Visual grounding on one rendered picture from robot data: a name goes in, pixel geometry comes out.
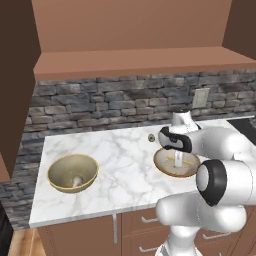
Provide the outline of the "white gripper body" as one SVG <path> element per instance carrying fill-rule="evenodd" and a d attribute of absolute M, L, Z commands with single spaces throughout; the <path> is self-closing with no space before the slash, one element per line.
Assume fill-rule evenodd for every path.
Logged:
<path fill-rule="evenodd" d="M 199 129 L 198 125 L 193 121 L 190 111 L 174 112 L 172 117 L 171 132 L 177 134 L 185 134 L 194 132 Z"/>

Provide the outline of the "white cream cheese stick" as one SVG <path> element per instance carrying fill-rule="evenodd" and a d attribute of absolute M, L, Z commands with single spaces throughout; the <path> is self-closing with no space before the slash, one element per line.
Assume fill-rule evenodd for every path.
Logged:
<path fill-rule="evenodd" d="M 174 154 L 174 166 L 180 168 L 183 163 L 183 153 L 176 150 Z"/>

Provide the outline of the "tan bowl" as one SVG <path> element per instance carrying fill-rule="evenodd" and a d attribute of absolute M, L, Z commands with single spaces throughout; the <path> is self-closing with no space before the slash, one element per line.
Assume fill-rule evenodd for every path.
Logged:
<path fill-rule="evenodd" d="M 154 155 L 155 166 L 163 173 L 178 177 L 186 178 L 196 174 L 200 159 L 191 153 L 183 153 L 183 163 L 180 168 L 174 166 L 174 154 L 176 150 L 159 149 Z"/>

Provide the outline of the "white mushroom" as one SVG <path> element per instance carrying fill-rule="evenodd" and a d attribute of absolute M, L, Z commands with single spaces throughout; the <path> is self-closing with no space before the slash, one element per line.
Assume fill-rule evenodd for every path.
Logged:
<path fill-rule="evenodd" d="M 72 187 L 75 188 L 75 187 L 78 187 L 78 186 L 81 186 L 83 183 L 83 179 L 80 177 L 80 176 L 75 176 L 73 179 L 72 179 Z"/>

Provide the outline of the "yellow-green bowl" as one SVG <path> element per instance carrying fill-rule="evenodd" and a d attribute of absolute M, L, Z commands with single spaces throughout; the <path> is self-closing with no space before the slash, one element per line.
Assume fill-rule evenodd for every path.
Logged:
<path fill-rule="evenodd" d="M 50 185 L 63 193 L 78 193 L 87 189 L 97 178 L 99 166 L 94 158 L 86 154 L 64 155 L 53 162 L 47 170 Z M 72 187 L 72 179 L 80 176 L 81 186 Z"/>

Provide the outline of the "black hob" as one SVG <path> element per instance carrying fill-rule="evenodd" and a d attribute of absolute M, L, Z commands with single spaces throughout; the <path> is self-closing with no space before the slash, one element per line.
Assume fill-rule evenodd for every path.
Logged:
<path fill-rule="evenodd" d="M 256 146 L 256 128 L 250 123 L 248 118 L 231 119 L 229 123 Z"/>

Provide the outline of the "brown drawer front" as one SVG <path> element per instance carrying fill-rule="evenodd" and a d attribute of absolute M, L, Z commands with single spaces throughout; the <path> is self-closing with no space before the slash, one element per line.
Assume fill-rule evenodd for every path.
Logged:
<path fill-rule="evenodd" d="M 207 236 L 225 234 L 225 236 L 205 240 L 202 238 L 202 234 L 206 234 Z M 195 246 L 203 256 L 230 256 L 241 235 L 241 231 L 228 234 L 201 229 L 196 235 Z"/>
<path fill-rule="evenodd" d="M 142 253 L 138 247 L 153 248 L 159 247 L 166 239 L 167 231 L 155 231 L 147 234 L 138 235 L 131 239 L 130 256 L 155 256 L 156 251 Z"/>
<path fill-rule="evenodd" d="M 143 223 L 141 217 L 146 219 L 156 218 L 154 208 L 130 211 L 122 214 L 122 235 L 132 236 L 146 234 L 150 231 L 161 229 L 163 225 L 157 221 L 153 223 Z"/>

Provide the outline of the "brown cupboard door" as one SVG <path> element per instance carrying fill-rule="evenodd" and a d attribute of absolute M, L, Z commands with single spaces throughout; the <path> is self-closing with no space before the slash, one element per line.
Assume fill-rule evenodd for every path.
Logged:
<path fill-rule="evenodd" d="M 122 217 L 117 214 L 117 244 L 112 215 L 38 227 L 46 256 L 121 256 Z"/>

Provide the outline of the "dark brown tall cupboard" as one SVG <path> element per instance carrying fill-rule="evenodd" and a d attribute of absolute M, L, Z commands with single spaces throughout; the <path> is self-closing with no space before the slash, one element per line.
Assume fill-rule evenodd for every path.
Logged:
<path fill-rule="evenodd" d="M 12 176 L 40 54 L 32 0 L 0 0 L 0 182 Z"/>

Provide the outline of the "black appliance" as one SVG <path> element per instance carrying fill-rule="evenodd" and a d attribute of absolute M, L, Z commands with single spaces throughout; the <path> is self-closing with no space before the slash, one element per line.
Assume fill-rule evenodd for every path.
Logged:
<path fill-rule="evenodd" d="M 0 256 L 8 256 L 13 228 L 0 202 Z"/>

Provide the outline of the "white wall outlet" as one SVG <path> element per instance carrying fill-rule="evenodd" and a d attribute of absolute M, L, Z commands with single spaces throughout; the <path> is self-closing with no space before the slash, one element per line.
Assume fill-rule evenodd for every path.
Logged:
<path fill-rule="evenodd" d="M 207 105 L 209 96 L 209 88 L 196 89 L 193 98 L 193 108 L 204 108 Z"/>

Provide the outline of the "brown wall cupboard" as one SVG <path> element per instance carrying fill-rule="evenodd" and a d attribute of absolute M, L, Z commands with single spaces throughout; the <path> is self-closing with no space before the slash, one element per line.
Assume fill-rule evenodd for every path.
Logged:
<path fill-rule="evenodd" d="M 39 80 L 256 68 L 256 0 L 32 0 Z"/>

